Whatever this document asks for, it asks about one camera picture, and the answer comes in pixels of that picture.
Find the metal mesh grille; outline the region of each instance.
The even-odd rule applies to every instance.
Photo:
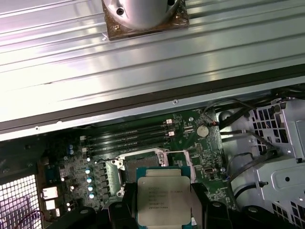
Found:
[[[276,214],[278,217],[283,218],[283,220],[289,222],[289,216],[286,210],[281,208],[278,205],[275,205],[274,203],[272,204],[272,208],[274,211],[274,214]]]
[[[305,229],[305,208],[294,202],[291,202],[291,207],[293,213],[291,215],[292,222],[297,227]]]
[[[282,110],[275,112],[272,105],[258,108],[253,110],[251,119],[257,135],[268,139],[274,145],[290,143]],[[259,151],[266,150],[266,146],[259,140],[257,146]]]
[[[39,210],[35,176],[0,185],[0,229],[15,229],[26,215]],[[41,229],[41,215],[35,212],[26,217],[18,229]]]

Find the chip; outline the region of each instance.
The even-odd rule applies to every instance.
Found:
[[[186,225],[191,222],[188,177],[138,179],[138,223],[141,226]]]

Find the metal frame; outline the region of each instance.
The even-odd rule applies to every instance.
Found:
[[[108,41],[101,0],[13,3],[0,10],[0,122],[34,117],[2,123],[6,132],[93,113],[36,115],[108,101],[114,109],[140,94],[141,105],[160,103],[191,96],[168,89],[201,83],[228,90],[220,80],[305,63],[303,0],[189,0],[188,29],[117,42]]]
[[[73,110],[67,110],[65,118],[58,118],[58,113],[50,113],[41,116],[34,116],[26,119],[13,120],[11,122],[0,123],[2,131],[0,131],[0,141],[20,138],[24,136],[44,134],[47,132],[68,129],[81,125],[91,125],[94,123],[103,122],[104,125],[109,125],[117,122],[132,120],[135,118],[149,117],[153,115],[160,115],[174,111],[181,111],[186,109],[193,109],[204,106],[207,102],[220,98],[253,98],[268,93],[270,89],[291,84],[304,83],[305,76],[290,79],[280,80],[271,83],[264,83],[255,86],[242,87],[238,89],[219,91],[211,94],[194,96],[184,99],[174,99],[164,103],[158,104],[139,104],[138,107],[127,106],[119,109],[106,110],[101,112],[103,104],[95,104],[94,110],[89,112],[86,107],[81,107],[79,110],[86,112],[86,115],[81,115]]]

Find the transistor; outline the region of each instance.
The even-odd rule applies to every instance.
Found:
[[[107,186],[108,184],[109,184],[108,181],[103,181],[103,182],[101,182],[101,186],[102,186],[102,187],[105,187],[105,186]]]
[[[107,175],[103,175],[103,176],[100,177],[100,181],[104,181],[106,179],[107,179]]]
[[[109,192],[109,188],[108,188],[108,187],[103,187],[102,190],[101,190],[101,192],[102,192],[103,194],[105,194],[105,193]]]

